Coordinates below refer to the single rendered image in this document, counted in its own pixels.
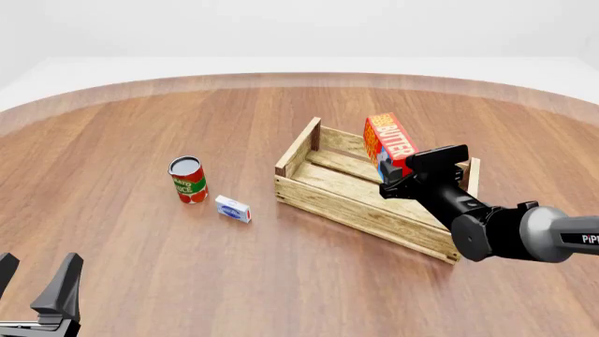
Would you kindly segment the small white blue box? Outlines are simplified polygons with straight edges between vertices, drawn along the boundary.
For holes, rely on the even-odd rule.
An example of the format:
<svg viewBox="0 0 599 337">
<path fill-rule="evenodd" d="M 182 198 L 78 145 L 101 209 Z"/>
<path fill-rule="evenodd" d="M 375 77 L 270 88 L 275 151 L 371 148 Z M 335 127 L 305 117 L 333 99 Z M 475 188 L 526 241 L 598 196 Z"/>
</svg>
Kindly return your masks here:
<svg viewBox="0 0 599 337">
<path fill-rule="evenodd" d="M 225 196 L 217 196 L 215 202 L 217 211 L 222 215 L 235 218 L 244 224 L 248 224 L 252 219 L 251 208 L 247 204 Z"/>
</svg>

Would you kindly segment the wooden slat tray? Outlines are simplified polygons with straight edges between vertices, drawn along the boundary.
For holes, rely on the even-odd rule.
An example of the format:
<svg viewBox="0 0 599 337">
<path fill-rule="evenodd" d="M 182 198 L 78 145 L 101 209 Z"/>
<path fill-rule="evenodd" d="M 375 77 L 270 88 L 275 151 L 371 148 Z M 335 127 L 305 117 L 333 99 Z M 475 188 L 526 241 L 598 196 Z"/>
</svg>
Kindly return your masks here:
<svg viewBox="0 0 599 337">
<path fill-rule="evenodd" d="M 451 235 L 417 201 L 384 199 L 364 140 L 314 117 L 275 165 L 278 201 L 436 257 L 460 260 Z"/>
</svg>

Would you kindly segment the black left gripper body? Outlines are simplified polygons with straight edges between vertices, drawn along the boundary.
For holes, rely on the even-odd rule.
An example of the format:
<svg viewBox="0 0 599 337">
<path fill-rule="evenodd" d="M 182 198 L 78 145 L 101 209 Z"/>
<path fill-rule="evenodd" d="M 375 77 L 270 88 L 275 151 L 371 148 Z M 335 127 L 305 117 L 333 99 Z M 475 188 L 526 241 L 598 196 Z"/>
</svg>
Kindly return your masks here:
<svg viewBox="0 0 599 337">
<path fill-rule="evenodd" d="M 80 323 L 60 315 L 40 315 L 37 321 L 0 321 L 0 337 L 77 337 Z"/>
</svg>

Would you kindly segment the tomato sauce can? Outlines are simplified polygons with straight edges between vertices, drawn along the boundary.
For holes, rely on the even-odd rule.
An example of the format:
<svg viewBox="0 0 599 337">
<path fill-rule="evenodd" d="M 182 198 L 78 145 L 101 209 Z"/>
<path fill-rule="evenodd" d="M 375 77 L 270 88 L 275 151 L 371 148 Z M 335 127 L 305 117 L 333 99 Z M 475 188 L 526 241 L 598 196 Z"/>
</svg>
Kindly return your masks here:
<svg viewBox="0 0 599 337">
<path fill-rule="evenodd" d="M 208 196 L 206 176 L 199 159 L 180 156 L 168 168 L 180 200 L 185 204 L 198 204 Z"/>
</svg>

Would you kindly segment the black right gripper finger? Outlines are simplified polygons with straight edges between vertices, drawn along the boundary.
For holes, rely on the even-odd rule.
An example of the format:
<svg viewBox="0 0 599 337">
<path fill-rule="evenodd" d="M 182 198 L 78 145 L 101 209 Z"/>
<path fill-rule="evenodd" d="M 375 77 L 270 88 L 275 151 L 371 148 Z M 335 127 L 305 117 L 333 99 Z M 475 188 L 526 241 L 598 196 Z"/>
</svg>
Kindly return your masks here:
<svg viewBox="0 0 599 337">
<path fill-rule="evenodd" d="M 394 184 L 402 179 L 402 168 L 395 167 L 388 159 L 379 162 L 379 170 L 381 173 L 383 184 Z"/>
</svg>

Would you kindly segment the red butter box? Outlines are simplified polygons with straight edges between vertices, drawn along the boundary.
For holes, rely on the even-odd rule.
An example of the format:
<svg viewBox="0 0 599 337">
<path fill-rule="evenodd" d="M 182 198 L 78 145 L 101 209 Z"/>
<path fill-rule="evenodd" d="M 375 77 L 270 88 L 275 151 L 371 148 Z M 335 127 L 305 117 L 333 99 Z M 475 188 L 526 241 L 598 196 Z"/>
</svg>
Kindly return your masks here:
<svg viewBox="0 0 599 337">
<path fill-rule="evenodd" d="M 416 154 L 416 144 L 392 113 L 376 114 L 367 117 L 363 131 L 364 148 L 383 177 L 381 163 L 389 162 L 395 168 L 402 169 L 402 176 L 411 173 L 406 158 Z"/>
</svg>

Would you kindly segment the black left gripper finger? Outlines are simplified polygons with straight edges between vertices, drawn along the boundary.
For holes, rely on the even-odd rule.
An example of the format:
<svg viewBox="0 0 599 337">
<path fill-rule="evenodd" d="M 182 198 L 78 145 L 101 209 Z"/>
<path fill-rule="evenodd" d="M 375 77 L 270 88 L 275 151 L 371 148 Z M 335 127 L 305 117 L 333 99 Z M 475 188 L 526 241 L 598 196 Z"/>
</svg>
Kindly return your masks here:
<svg viewBox="0 0 599 337">
<path fill-rule="evenodd" d="M 69 253 L 58 271 L 30 307 L 38 313 L 39 322 L 80 321 L 79 290 L 83 259 Z"/>
<path fill-rule="evenodd" d="M 19 264 L 19 259 L 13 256 L 11 253 L 4 253 L 0 255 L 0 299 L 2 298 L 11 278 L 18 269 Z"/>
</svg>

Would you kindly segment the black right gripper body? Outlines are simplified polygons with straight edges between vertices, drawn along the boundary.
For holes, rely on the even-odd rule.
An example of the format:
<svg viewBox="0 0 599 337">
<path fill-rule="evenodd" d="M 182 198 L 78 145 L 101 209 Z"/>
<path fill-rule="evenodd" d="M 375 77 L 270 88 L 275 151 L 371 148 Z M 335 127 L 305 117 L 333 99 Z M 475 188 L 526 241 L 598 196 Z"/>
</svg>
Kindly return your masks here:
<svg viewBox="0 0 599 337">
<path fill-rule="evenodd" d="M 394 184 L 379 185 L 383 198 L 409 199 L 468 199 L 469 194 L 459 187 L 463 170 L 456 165 L 414 170 Z"/>
</svg>

